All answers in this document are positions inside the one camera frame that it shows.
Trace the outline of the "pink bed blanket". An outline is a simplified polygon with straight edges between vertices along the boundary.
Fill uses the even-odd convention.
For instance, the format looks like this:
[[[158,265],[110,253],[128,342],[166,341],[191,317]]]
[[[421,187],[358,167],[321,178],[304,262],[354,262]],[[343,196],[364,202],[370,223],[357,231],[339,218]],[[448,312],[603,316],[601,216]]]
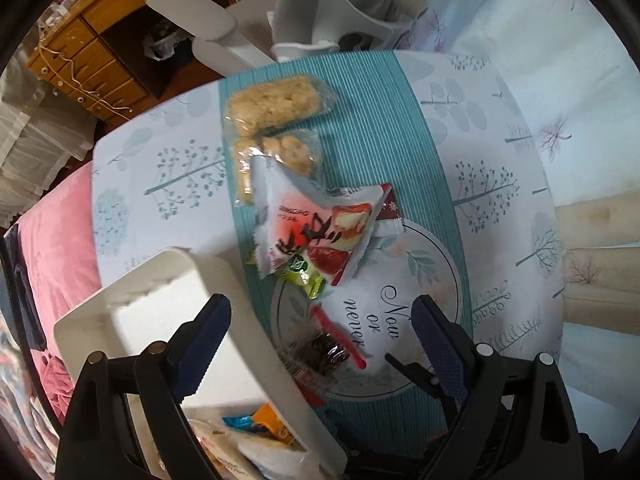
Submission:
[[[17,241],[44,348],[30,348],[43,392],[58,420],[66,415],[74,381],[53,327],[101,288],[91,212],[90,162],[77,169],[17,220]]]

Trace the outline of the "floral white curtain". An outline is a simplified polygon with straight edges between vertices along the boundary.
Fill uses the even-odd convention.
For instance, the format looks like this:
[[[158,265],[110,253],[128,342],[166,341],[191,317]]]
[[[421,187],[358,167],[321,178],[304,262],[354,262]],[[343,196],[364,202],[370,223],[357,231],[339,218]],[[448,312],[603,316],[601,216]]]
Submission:
[[[562,370],[578,426],[639,422],[639,0],[425,0],[409,46],[488,58],[544,160],[564,240]]]

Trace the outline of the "wooden desk with drawers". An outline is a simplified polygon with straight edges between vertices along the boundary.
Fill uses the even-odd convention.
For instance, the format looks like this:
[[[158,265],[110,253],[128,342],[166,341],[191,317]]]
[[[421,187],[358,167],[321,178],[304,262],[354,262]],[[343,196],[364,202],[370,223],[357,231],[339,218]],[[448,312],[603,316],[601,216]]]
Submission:
[[[214,0],[221,6],[240,0]],[[156,104],[219,79],[189,41],[165,61],[144,53],[162,17],[145,0],[78,0],[39,34],[27,66],[52,89],[116,127]]]

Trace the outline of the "white plastic storage bin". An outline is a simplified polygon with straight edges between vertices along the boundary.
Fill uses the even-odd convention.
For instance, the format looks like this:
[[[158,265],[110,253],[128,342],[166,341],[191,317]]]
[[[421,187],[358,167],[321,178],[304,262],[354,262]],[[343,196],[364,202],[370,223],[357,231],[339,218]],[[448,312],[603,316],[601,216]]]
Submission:
[[[55,323],[75,389],[60,479],[213,479],[190,420],[270,404],[327,477],[345,452],[320,422],[221,258],[168,248]]]

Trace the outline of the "lace covered piano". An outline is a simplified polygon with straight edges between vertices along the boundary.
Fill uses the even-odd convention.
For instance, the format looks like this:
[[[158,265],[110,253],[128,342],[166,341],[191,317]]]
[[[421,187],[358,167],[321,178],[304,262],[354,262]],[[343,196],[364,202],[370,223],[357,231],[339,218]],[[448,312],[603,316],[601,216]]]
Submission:
[[[0,219],[3,229],[40,200],[70,158],[93,147],[96,118],[28,67],[32,26],[1,74]]]

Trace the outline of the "green pastry packet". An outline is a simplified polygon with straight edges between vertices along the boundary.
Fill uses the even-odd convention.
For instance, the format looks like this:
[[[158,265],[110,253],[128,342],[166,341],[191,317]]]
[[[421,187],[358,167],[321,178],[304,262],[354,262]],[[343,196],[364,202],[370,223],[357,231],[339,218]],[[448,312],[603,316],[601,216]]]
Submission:
[[[320,296],[326,282],[324,276],[310,262],[306,254],[296,254],[277,270],[277,277],[300,288],[310,300]]]

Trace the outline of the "navy folded garment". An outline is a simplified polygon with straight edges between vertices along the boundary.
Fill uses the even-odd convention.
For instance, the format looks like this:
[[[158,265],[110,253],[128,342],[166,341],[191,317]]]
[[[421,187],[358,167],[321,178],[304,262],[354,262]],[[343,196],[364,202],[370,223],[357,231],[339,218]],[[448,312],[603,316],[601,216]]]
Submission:
[[[14,315],[17,310],[21,315],[28,348],[38,351],[46,350],[47,338],[40,322],[32,294],[32,286],[29,283],[26,261],[20,243],[20,230],[17,224],[11,226],[9,231],[3,235],[1,246],[3,247],[1,253],[4,255],[3,270],[6,271],[6,276],[11,279],[16,296],[13,304],[10,304],[7,299],[1,300],[1,312],[6,320],[6,326],[8,326],[14,340],[18,341]]]

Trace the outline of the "grey white office chair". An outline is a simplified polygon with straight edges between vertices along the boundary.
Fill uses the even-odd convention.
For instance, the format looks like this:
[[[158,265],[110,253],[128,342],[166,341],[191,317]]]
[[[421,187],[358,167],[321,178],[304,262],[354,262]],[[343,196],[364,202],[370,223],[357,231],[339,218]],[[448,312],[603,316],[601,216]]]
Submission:
[[[195,58],[221,76],[338,52],[347,39],[389,49],[425,13],[424,0],[145,0],[193,37]]]

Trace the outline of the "clear dark candy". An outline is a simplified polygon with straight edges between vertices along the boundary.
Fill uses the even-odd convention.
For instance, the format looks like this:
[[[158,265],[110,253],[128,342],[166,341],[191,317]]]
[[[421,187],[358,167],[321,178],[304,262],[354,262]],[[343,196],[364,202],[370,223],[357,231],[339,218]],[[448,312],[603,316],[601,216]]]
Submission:
[[[305,400],[313,408],[326,405],[335,374],[347,362],[365,370],[367,361],[341,326],[330,320],[321,304],[313,304],[310,318],[299,326],[296,339],[278,351]]]

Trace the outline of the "red white date snack bag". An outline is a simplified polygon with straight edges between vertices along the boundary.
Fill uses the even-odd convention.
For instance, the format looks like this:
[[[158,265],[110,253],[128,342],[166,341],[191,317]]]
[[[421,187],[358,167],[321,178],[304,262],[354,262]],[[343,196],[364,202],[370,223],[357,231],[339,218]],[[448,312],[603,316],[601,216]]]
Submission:
[[[250,172],[259,276],[276,273],[296,254],[306,254],[330,285],[350,280],[392,186],[327,190],[265,156],[252,158]]]

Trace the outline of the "black waste bin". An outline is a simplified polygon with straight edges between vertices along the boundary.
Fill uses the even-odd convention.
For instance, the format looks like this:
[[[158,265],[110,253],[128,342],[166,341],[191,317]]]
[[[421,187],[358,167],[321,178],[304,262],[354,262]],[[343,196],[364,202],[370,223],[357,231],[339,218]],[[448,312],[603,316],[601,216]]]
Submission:
[[[190,39],[191,35],[174,23],[161,22],[145,35],[143,53],[153,61],[166,61],[175,54],[178,44]]]

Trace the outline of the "white blue wafer pack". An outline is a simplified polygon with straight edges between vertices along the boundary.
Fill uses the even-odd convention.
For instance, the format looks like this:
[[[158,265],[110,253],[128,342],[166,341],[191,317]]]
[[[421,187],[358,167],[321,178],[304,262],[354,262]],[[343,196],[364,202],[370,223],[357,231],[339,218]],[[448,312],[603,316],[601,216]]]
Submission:
[[[261,434],[190,419],[216,471],[224,479],[327,479],[314,454]]]

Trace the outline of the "blue snack packet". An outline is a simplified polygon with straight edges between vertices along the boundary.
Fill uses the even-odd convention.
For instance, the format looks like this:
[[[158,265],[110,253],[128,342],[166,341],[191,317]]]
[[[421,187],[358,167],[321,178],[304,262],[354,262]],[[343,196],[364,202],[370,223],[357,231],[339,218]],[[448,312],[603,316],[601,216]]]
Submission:
[[[242,416],[224,416],[222,418],[224,424],[236,430],[252,432],[253,434],[268,434],[269,437],[279,442],[297,446],[296,437],[280,419],[276,410],[270,403],[262,404],[258,410],[251,415]]]

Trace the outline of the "dark red snowflake packet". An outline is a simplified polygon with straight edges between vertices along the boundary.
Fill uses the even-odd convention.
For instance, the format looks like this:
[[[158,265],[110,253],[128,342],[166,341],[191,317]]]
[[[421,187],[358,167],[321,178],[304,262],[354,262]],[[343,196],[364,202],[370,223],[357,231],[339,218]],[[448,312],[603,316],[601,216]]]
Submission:
[[[372,237],[384,238],[398,236],[404,232],[404,229],[398,201],[396,200],[393,189],[390,188],[390,192],[388,192],[384,200],[381,211],[375,219]]]

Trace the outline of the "rice cracker pack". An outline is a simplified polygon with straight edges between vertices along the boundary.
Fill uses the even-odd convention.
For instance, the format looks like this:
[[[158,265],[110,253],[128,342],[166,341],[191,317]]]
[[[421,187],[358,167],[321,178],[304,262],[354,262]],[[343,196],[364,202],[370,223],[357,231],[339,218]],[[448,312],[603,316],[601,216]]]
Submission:
[[[224,133],[230,139],[254,138],[329,113],[336,103],[337,93],[316,76],[300,74],[252,84],[229,96]]]
[[[317,131],[293,129],[276,134],[258,134],[231,143],[236,200],[240,205],[253,203],[250,160],[265,156],[303,177],[319,180],[322,149]]]

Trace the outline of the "teal tree pattern tablecloth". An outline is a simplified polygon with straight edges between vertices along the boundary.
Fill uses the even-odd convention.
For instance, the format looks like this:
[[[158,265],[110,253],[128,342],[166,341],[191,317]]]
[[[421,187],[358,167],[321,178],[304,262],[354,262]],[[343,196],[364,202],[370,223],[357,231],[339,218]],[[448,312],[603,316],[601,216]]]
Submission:
[[[104,284],[168,247],[227,258],[277,348],[306,290],[254,260],[255,211],[236,165],[293,143],[328,188],[390,195],[354,277],[321,307],[367,359],[319,388],[317,416],[378,454],[416,457],[444,428],[437,403],[393,368],[424,362],[410,310],[427,294],[510,358],[557,356],[563,246],[544,165],[487,58],[380,51],[276,64],[177,96],[93,153],[92,225]]]

